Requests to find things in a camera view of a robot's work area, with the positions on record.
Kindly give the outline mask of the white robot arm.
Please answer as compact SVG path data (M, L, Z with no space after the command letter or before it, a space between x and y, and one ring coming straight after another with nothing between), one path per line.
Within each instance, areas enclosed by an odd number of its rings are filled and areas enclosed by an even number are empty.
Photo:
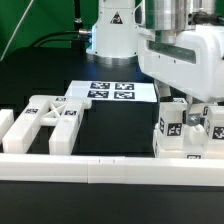
M199 122L198 102L224 101L224 16L216 0L99 0L89 58L137 62L157 94L188 96L186 121Z

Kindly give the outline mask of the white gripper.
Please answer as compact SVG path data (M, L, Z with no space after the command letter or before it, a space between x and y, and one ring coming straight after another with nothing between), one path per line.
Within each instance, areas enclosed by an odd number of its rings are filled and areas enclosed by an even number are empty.
M197 25L180 32L174 45L158 43L154 31L140 28L138 62L155 79L159 103L172 100L170 86L187 94L188 126L200 123L203 102L224 101L224 26Z

